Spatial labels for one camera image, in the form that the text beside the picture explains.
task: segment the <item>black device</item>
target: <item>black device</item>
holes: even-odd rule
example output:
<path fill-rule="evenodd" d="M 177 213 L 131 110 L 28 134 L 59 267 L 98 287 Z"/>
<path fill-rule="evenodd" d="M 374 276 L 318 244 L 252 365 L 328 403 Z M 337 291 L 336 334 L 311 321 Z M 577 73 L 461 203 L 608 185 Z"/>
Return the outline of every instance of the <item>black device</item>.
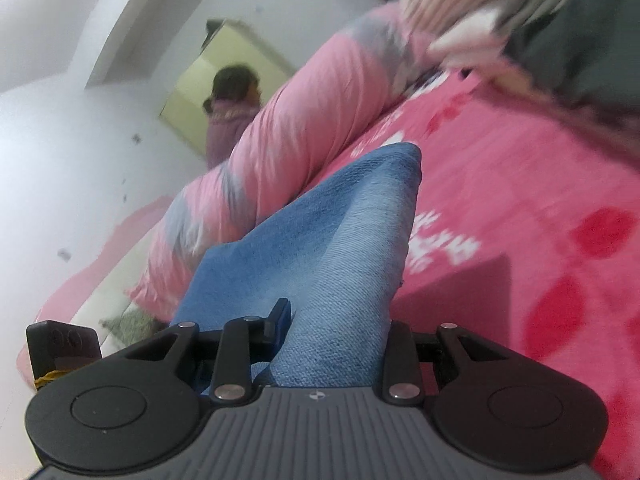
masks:
<path fill-rule="evenodd" d="M 180 323 L 43 387 L 25 420 L 33 479 L 599 478 L 607 412 L 578 381 L 455 324 L 393 322 L 371 387 L 254 386 L 290 322 L 279 300 L 219 331 Z"/>

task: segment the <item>white wall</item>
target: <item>white wall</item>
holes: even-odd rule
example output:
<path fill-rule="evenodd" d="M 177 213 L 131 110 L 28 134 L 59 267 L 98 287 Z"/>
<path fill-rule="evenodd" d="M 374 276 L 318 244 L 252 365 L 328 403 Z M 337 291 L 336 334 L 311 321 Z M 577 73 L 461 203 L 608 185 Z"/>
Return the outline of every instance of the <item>white wall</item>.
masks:
<path fill-rule="evenodd" d="M 25 327 L 118 223 L 206 169 L 127 86 L 64 89 L 53 76 L 0 94 L 0 480 L 35 465 L 22 423 L 30 392 L 15 368 Z"/>
<path fill-rule="evenodd" d="M 66 70 L 98 0 L 0 0 L 0 92 Z"/>
<path fill-rule="evenodd" d="M 164 0 L 158 12 L 149 18 L 128 60 L 140 72 L 152 74 L 150 92 L 156 93 L 160 106 L 179 75 L 198 57 L 208 18 L 243 20 L 299 67 L 343 25 L 382 3 L 382 0 L 202 0 L 185 20 L 182 1 Z"/>

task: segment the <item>yellow cabinet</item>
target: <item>yellow cabinet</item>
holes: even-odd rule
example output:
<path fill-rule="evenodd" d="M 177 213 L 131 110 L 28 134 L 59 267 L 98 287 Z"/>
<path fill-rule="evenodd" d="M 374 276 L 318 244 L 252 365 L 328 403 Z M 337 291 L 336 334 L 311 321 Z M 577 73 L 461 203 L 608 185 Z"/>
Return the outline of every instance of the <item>yellow cabinet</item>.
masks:
<path fill-rule="evenodd" d="M 174 127 L 199 153 L 205 154 L 207 116 L 202 102 L 210 96 L 216 72 L 244 63 L 260 78 L 266 102 L 294 74 L 295 69 L 241 22 L 225 20 L 211 31 L 200 57 L 180 76 L 160 117 Z"/>

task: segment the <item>purple sweater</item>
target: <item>purple sweater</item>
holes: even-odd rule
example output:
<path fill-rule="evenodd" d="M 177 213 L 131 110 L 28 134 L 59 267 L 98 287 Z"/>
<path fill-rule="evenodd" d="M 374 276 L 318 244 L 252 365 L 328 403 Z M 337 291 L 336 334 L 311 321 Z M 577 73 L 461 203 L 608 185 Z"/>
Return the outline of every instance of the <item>purple sweater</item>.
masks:
<path fill-rule="evenodd" d="M 246 103 L 219 100 L 213 103 L 207 130 L 207 167 L 212 170 L 227 160 L 260 108 Z"/>

